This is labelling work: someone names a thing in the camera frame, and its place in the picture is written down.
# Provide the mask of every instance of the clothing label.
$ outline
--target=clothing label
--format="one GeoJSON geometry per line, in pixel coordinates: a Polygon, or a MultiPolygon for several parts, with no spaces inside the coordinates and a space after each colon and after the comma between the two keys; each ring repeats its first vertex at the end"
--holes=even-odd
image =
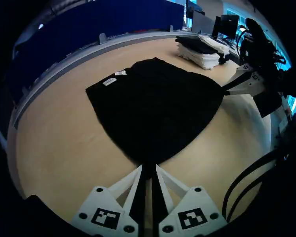
{"type": "Polygon", "coordinates": [[[123,70],[123,71],[116,72],[115,75],[117,76],[117,75],[127,75],[127,74],[126,74],[126,71],[123,70]]]}
{"type": "Polygon", "coordinates": [[[115,81],[116,81],[116,78],[112,77],[112,78],[106,80],[105,82],[103,82],[103,85],[108,86],[115,81]]]}

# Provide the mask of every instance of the folded black clothing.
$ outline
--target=folded black clothing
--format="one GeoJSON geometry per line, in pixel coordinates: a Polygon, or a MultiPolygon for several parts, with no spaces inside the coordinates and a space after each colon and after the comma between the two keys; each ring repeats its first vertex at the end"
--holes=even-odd
{"type": "Polygon", "coordinates": [[[212,48],[208,44],[204,43],[203,41],[200,40],[199,37],[182,37],[182,36],[177,36],[175,39],[175,42],[178,42],[182,44],[185,48],[191,49],[197,53],[202,53],[202,54],[213,54],[217,53],[220,58],[219,58],[219,64],[224,64],[226,61],[230,59],[228,55],[224,57],[223,53],[219,53],[218,50],[212,48]]]}
{"type": "Polygon", "coordinates": [[[109,137],[138,164],[159,164],[181,151],[211,121],[224,97],[210,78],[158,58],[136,62],[123,74],[112,74],[86,92],[109,137]]]}

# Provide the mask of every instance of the black fabric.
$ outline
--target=black fabric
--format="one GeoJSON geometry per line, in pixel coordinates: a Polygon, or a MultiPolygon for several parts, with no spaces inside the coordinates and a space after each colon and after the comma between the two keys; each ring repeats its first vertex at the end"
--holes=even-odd
{"type": "Polygon", "coordinates": [[[86,89],[111,139],[138,164],[159,164],[207,126],[224,91],[210,78],[158,58],[135,63],[86,89]],[[105,86],[110,78],[116,81],[105,86]]]}
{"type": "Polygon", "coordinates": [[[198,52],[198,53],[202,53],[202,54],[217,53],[220,56],[220,58],[218,60],[219,64],[224,64],[225,62],[227,62],[229,59],[232,58],[229,55],[226,55],[224,57],[223,53],[219,53],[218,50],[212,48],[211,46],[209,46],[206,43],[204,43],[203,41],[201,41],[199,37],[177,36],[175,39],[175,42],[178,42],[178,43],[182,44],[184,47],[186,47],[190,50],[193,50],[195,52],[198,52]]]}

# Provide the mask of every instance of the blue office divider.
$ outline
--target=blue office divider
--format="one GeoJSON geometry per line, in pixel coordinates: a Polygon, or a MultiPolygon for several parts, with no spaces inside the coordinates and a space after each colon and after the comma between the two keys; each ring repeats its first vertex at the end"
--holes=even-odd
{"type": "Polygon", "coordinates": [[[6,79],[13,99],[50,66],[69,53],[96,42],[101,33],[114,36],[136,30],[182,29],[184,6],[164,0],[96,0],[55,17],[20,49],[6,79]]]}

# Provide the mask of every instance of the office desk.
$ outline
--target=office desk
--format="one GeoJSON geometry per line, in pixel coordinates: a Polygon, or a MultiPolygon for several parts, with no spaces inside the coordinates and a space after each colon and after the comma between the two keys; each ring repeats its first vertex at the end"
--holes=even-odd
{"type": "MultiPolygon", "coordinates": [[[[109,187],[136,168],[105,133],[85,93],[107,75],[153,57],[209,76],[220,85],[235,73],[237,65],[232,61],[205,71],[176,56],[176,45],[174,39],[160,39],[97,56],[57,79],[30,104],[18,131],[10,127],[8,138],[8,154],[13,156],[15,149],[15,165],[26,197],[36,194],[70,222],[94,186],[109,187]]],[[[161,167],[188,186],[204,186],[221,210],[231,182],[269,151],[270,132],[270,117],[261,119],[250,96],[228,96],[201,134],[161,167]]],[[[229,204],[268,168],[243,180],[229,204]]],[[[147,185],[147,228],[152,225],[150,188],[147,185]]],[[[243,198],[234,216],[242,213],[256,192],[257,188],[243,198]]],[[[179,202],[178,197],[173,198],[174,203],[179,202]]]]}

